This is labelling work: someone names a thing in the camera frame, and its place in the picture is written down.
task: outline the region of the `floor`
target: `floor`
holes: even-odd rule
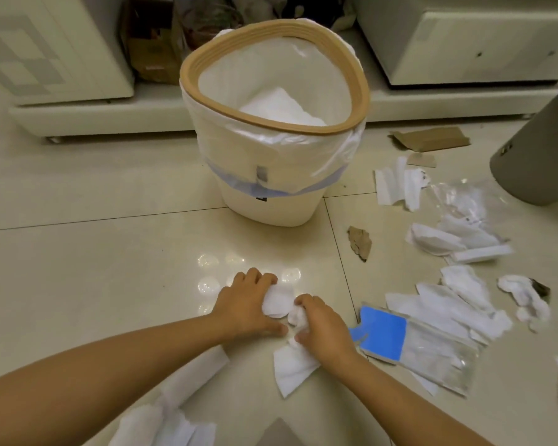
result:
[[[461,125],[472,145],[435,152],[433,181],[488,177],[492,153],[522,120]],[[0,375],[67,348],[208,312],[216,285],[257,266],[323,297],[353,326],[363,301],[437,282],[443,260],[404,241],[412,222],[433,225],[423,195],[415,213],[376,202],[372,170],[407,153],[389,129],[369,127],[342,179],[311,221],[279,228],[224,206],[202,164],[194,134],[74,138],[48,145],[17,127],[0,95]],[[510,199],[498,226],[517,253],[476,265],[494,305],[514,313],[496,278],[520,273],[552,287],[553,322],[525,325],[483,352],[471,395],[428,395],[404,369],[377,363],[499,446],[558,446],[558,204]],[[350,225],[374,242],[363,263],[349,247]],[[230,365],[184,406],[190,420],[216,422],[216,444],[254,445],[283,417],[309,446],[389,445],[352,395],[319,370],[288,399],[275,385],[272,353],[281,339],[228,347]],[[156,390],[140,402],[153,400]],[[112,423],[88,444],[108,443]]]

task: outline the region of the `tissue inside trash can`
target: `tissue inside trash can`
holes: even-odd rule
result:
[[[315,127],[327,125],[322,119],[304,111],[300,104],[290,97],[282,87],[260,91],[242,106],[240,111],[287,124],[313,125]]]

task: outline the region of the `white trash can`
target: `white trash can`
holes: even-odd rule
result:
[[[184,61],[180,83],[224,201],[280,226],[312,217],[353,158],[370,105],[353,49],[307,20],[222,33]]]

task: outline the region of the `forearm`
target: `forearm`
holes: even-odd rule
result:
[[[397,446],[491,446],[362,356],[352,358],[337,377]]]
[[[202,316],[106,338],[4,375],[0,446],[80,445],[168,375],[229,339],[223,323]]]

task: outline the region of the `hand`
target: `hand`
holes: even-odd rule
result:
[[[350,359],[359,357],[345,322],[319,296],[302,294],[295,304],[304,307],[309,324],[309,331],[299,332],[296,341],[328,372],[337,375]]]
[[[225,324],[230,339],[261,334],[283,337],[287,334],[287,326],[262,313],[265,294],[276,283],[276,275],[261,275],[256,268],[249,269],[246,274],[238,272],[231,286],[219,293],[210,315]]]

